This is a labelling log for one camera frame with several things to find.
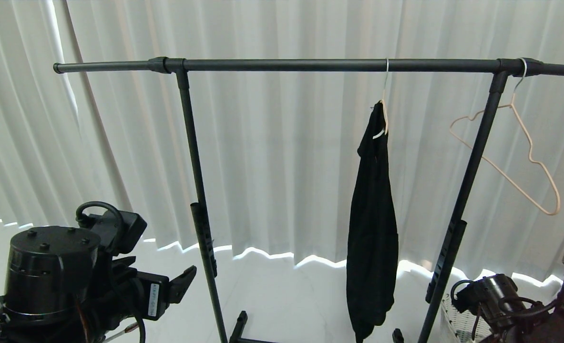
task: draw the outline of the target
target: white wicker basket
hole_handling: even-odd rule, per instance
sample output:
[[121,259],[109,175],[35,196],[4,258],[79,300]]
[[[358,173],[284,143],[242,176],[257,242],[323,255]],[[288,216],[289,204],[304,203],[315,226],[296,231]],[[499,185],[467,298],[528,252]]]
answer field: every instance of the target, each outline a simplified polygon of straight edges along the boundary
[[475,341],[471,340],[472,328],[476,317],[471,311],[458,312],[451,305],[449,294],[443,296],[441,303],[441,343],[473,343],[480,342],[491,334],[489,326],[480,319],[476,327]]

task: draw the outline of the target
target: black camera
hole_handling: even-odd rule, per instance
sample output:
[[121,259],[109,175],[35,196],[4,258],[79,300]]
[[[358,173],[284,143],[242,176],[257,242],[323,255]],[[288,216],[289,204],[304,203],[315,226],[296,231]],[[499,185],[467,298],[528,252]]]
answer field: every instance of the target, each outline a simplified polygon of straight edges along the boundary
[[[103,215],[85,215],[89,207]],[[105,202],[77,209],[79,228],[35,227],[11,239],[5,292],[0,296],[0,343],[101,343],[123,319],[157,321],[179,303],[196,275],[193,265],[173,280],[132,268],[146,229],[137,213]]]

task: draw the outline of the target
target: horizontal black rod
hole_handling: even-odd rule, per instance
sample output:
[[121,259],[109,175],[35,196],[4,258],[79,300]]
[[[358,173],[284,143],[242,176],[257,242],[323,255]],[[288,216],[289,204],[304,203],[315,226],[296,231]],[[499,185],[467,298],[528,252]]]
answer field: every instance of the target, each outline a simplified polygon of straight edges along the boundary
[[[426,71],[426,72],[501,72],[519,76],[523,61],[519,59],[276,59],[276,60],[187,60],[161,59],[167,71]],[[564,76],[564,65],[528,60],[528,74]],[[77,71],[154,70],[151,61],[108,61],[95,63],[56,63],[58,73]]]

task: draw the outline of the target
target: white floor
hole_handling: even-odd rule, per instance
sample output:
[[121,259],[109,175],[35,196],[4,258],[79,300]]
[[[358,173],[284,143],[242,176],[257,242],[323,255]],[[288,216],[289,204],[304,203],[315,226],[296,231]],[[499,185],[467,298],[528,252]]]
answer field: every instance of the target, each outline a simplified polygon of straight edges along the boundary
[[[0,295],[9,252],[9,240],[20,231],[0,223]],[[179,247],[157,251],[155,243],[140,242],[134,250],[141,271],[174,278],[186,267],[196,265],[197,277],[180,304],[173,304],[157,322],[146,322],[149,343],[219,342],[214,313],[203,275],[199,250],[184,254]],[[318,262],[295,268],[290,258],[268,259],[250,252],[233,259],[230,251],[216,253],[219,298],[230,336],[241,310],[248,314],[243,337],[282,343],[353,343],[345,303],[345,268],[334,269]],[[450,284],[459,278],[452,276]],[[421,273],[406,272],[397,280],[395,305],[381,327],[376,327],[368,343],[391,342],[394,328],[401,328],[407,343],[416,342],[428,304],[424,301],[429,279]],[[515,280],[520,295],[543,302],[552,298],[558,285],[535,287]],[[430,342],[438,342],[437,319]],[[116,343],[133,343],[137,330]]]

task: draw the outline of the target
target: beige hanger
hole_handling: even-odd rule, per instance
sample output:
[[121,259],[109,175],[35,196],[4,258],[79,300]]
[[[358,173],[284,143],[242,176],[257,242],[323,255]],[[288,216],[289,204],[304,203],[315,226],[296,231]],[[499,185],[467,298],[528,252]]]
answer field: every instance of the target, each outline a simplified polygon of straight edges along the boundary
[[[523,79],[526,76],[526,73],[528,72],[528,63],[526,63],[526,61],[524,59],[520,59],[523,61],[523,76],[521,77],[521,80],[519,80],[519,82],[517,83],[517,85],[515,86],[515,89],[513,89],[513,96],[511,97],[511,103],[508,105],[502,105],[502,106],[498,106],[498,109],[502,109],[505,107],[509,107],[513,113],[515,114],[515,118],[517,118],[517,121],[519,122],[519,125],[521,126],[521,130],[524,132],[525,136],[528,139],[528,143],[530,143],[530,150],[528,152],[528,159],[530,159],[531,163],[537,164],[539,166],[541,166],[541,168],[545,171],[545,174],[547,174],[547,178],[549,180],[549,183],[551,184],[551,187],[553,189],[553,191],[555,192],[555,200],[557,202],[556,206],[555,206],[555,210],[553,212],[548,212],[547,210],[545,210],[541,205],[539,205],[534,199],[532,199],[532,197],[530,197],[530,195],[528,195],[528,193],[526,193],[523,189],[521,189],[521,187],[519,187],[517,185],[517,183],[515,183],[513,180],[511,180],[511,178],[509,178],[509,176],[504,173],[502,171],[502,169],[500,169],[495,163],[493,163],[491,161],[491,159],[487,158],[486,156],[482,156],[482,158],[487,161],[490,165],[492,165],[492,167],[494,167],[500,174],[502,174],[502,176],[504,176],[505,179],[508,180],[508,182],[510,182],[518,191],[521,192],[521,194],[524,195],[524,197],[526,197],[528,200],[530,200],[530,202],[532,202],[532,204],[534,204],[539,210],[543,211],[543,213],[547,214],[547,215],[556,215],[557,213],[559,213],[559,209],[561,208],[561,198],[559,197],[559,191],[557,189],[557,186],[555,185],[555,182],[553,180],[553,178],[551,177],[551,174],[549,173],[547,167],[544,165],[544,163],[540,162],[540,161],[535,161],[532,158],[532,150],[534,148],[534,142],[532,141],[532,138],[530,137],[530,133],[528,132],[527,128],[525,127],[525,125],[523,124],[523,121],[521,120],[521,117],[519,116],[519,113],[517,111],[517,108],[515,107],[515,93],[517,92],[517,87],[519,87],[519,84],[521,84],[521,82],[523,81]],[[451,134],[456,137],[459,141],[461,141],[465,146],[468,146],[470,149],[472,149],[473,147],[468,144],[466,141],[464,141],[463,139],[461,139],[458,135],[456,135],[452,128],[454,126],[454,124],[462,119],[468,119],[470,121],[473,121],[476,119],[476,117],[478,117],[478,115],[480,115],[481,113],[483,113],[483,111],[478,111],[473,117],[469,117],[469,116],[465,116],[465,117],[461,117],[458,118],[456,120],[454,120],[451,123],[451,126],[449,127],[449,132],[451,132]]]
[[381,135],[387,135],[388,134],[389,124],[388,124],[388,109],[386,107],[386,84],[388,83],[388,71],[389,70],[390,70],[390,60],[386,59],[386,78],[384,78],[384,91],[382,92],[381,100],[380,100],[381,104],[384,106],[384,121],[386,123],[385,123],[384,128],[381,130],[381,132],[373,136],[373,139],[377,139],[377,138],[380,138]]

